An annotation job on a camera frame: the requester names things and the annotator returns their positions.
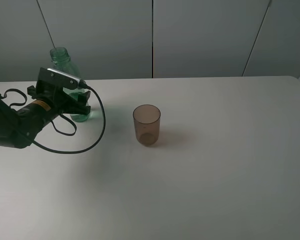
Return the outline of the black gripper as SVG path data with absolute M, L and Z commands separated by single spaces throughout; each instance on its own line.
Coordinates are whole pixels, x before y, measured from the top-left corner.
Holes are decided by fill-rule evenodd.
M 84 115 L 91 112 L 88 104 L 90 91 L 75 91 L 73 99 L 60 87 L 53 84 L 38 81 L 36 86 L 27 88 L 27 94 L 33 99 L 27 105 L 27 112 L 32 115 Z

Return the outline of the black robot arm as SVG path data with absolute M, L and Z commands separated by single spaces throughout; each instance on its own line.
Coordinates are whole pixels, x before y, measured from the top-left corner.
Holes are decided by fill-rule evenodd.
M 3 99 L 8 92 L 27 96 L 16 88 L 0 94 L 0 146 L 24 149 L 30 146 L 37 134 L 57 117 L 64 114 L 88 115 L 91 108 L 87 105 L 91 92 L 87 91 L 77 99 L 64 92 L 63 88 L 42 80 L 36 86 L 27 88 L 33 101 L 29 104 L 12 103 L 7 105 Z

